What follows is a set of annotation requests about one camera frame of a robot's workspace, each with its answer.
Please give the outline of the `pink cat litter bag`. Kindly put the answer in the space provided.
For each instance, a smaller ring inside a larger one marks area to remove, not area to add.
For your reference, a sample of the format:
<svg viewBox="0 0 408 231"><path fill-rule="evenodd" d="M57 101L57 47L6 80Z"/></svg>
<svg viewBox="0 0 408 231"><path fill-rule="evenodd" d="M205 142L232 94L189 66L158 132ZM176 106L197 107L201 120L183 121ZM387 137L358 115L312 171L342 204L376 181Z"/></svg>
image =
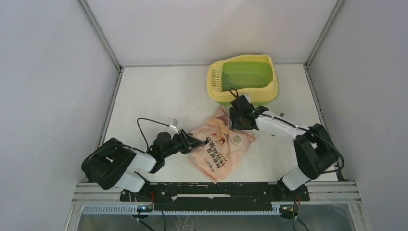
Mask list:
<svg viewBox="0 0 408 231"><path fill-rule="evenodd" d="M227 178L256 141L251 132L230 129L230 117L223 105L191 133L206 145L188 154L187 159L213 183Z"/></svg>

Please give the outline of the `green cat litter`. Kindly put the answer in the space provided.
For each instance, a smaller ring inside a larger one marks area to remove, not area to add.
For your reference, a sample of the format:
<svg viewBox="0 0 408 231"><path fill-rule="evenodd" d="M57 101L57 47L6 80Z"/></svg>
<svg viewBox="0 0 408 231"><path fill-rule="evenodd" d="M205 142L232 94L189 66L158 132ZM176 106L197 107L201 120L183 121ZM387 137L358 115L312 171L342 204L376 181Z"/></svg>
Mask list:
<svg viewBox="0 0 408 231"><path fill-rule="evenodd" d="M226 73L223 72L221 75L221 90L229 91L233 89L243 89L247 87L247 80L249 75L243 73Z"/></svg>

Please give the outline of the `yellow green litter box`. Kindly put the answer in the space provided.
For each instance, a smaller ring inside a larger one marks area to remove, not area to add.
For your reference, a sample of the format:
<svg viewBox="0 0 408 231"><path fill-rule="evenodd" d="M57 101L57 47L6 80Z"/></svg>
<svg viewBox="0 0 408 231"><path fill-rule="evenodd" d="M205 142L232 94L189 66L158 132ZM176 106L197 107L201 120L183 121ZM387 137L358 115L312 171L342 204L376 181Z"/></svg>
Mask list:
<svg viewBox="0 0 408 231"><path fill-rule="evenodd" d="M219 104L230 104L231 89L249 95L254 104L268 104L279 94L279 81L271 57L246 54L215 61L207 73L207 93Z"/></svg>

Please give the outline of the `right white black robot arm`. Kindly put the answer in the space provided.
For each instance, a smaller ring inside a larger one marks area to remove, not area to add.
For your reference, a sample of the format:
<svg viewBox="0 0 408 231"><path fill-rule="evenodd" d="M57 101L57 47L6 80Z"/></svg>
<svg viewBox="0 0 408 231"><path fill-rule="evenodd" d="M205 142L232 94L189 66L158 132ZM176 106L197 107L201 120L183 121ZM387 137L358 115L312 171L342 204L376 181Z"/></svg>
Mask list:
<svg viewBox="0 0 408 231"><path fill-rule="evenodd" d="M230 108L231 130L268 132L291 141L294 146L297 164L278 181L278 194L283 200L291 200L300 186L329 173L330 166L344 160L323 125L289 122L264 106L254 107L248 95L234 97Z"/></svg>

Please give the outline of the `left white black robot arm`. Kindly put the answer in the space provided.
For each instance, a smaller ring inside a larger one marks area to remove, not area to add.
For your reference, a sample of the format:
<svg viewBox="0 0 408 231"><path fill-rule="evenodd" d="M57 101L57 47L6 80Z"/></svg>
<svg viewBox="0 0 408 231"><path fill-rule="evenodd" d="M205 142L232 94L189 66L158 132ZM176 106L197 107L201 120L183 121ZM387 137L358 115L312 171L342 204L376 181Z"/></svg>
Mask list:
<svg viewBox="0 0 408 231"><path fill-rule="evenodd" d="M190 154L207 144L207 139L201 140L182 129L174 135L159 133L147 151L111 138L85 158L81 170L102 189L122 188L143 201L150 196L151 191L145 184L147 180L136 172L137 169L154 174L164 166L166 158L177 153Z"/></svg>

